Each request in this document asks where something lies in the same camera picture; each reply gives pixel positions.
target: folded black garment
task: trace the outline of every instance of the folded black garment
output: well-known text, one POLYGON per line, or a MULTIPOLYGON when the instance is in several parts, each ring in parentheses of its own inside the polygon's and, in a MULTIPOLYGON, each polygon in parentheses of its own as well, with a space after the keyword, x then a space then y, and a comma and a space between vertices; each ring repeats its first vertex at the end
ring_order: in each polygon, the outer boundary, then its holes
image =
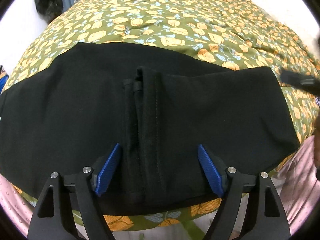
MULTIPOLYGON (((212 200, 199 144, 242 173, 271 171, 299 141, 269 67, 232 71, 167 49, 78 43, 0 96, 0 171, 38 198, 120 143, 104 214, 212 200)), ((77 209, 76 197, 72 205, 77 209)))

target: bed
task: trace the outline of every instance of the bed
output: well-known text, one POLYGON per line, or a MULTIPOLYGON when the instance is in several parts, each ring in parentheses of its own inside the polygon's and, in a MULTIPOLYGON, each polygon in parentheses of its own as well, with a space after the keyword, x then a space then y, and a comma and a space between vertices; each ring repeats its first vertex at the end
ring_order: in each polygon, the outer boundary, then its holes
MULTIPOLYGON (((80 0, 30 44, 4 89, 49 67, 78 42, 157 46, 233 70, 269 66, 278 80, 282 67, 316 77, 320 70, 320 62, 297 34, 269 18, 251 0, 80 0)), ((313 133, 319 108, 312 95, 279 84, 303 142, 313 133)), ((16 190, 35 206, 36 199, 16 190)), ((105 219, 112 231, 164 227, 213 212, 220 202, 148 216, 105 215, 105 219)), ((73 214, 75 222, 83 225, 81 214, 73 214)))

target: blue gripper pad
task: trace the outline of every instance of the blue gripper pad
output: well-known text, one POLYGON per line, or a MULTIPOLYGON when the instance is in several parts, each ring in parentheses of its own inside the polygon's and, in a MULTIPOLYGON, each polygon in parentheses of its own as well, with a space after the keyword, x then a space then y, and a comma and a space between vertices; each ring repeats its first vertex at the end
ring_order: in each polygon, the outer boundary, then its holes
POLYGON ((105 193, 109 187, 113 174, 115 173, 115 170, 119 164, 121 152, 121 147, 117 143, 97 177, 97 187, 95 193, 99 197, 101 197, 101 195, 105 193))
POLYGON ((218 197, 222 198, 225 193, 222 185, 222 177, 201 144, 198 146, 198 159, 212 191, 217 194, 218 197))

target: silver screw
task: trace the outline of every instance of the silver screw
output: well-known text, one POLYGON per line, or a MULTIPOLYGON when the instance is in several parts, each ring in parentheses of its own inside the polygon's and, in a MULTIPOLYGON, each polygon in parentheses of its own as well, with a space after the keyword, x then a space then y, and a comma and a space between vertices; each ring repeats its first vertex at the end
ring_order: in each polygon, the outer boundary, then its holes
POLYGON ((91 171, 91 167, 87 166, 82 169, 83 173, 89 173, 91 171))
POLYGON ((230 173, 236 173, 236 168, 234 168, 234 167, 229 167, 228 168, 228 171, 230 172, 230 173))
POLYGON ((268 177, 268 173, 266 173, 266 172, 264 172, 264 171, 261 172, 261 177, 263 177, 263 178, 266 179, 266 178, 268 177))
POLYGON ((55 171, 55 172, 51 173, 50 177, 55 179, 56 177, 58 177, 58 175, 59 174, 55 171))

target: pink fabric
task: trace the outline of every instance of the pink fabric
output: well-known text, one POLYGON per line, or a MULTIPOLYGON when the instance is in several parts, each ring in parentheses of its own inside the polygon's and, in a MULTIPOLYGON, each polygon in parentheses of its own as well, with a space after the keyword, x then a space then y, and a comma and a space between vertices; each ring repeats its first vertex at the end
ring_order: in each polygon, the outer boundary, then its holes
POLYGON ((320 181, 316 179, 313 163, 313 141, 314 136, 305 140, 277 175, 278 179, 285 179, 280 198, 291 235, 304 223, 320 196, 320 181))
POLYGON ((31 205, 0 174, 0 204, 13 224, 27 237, 32 217, 31 205))

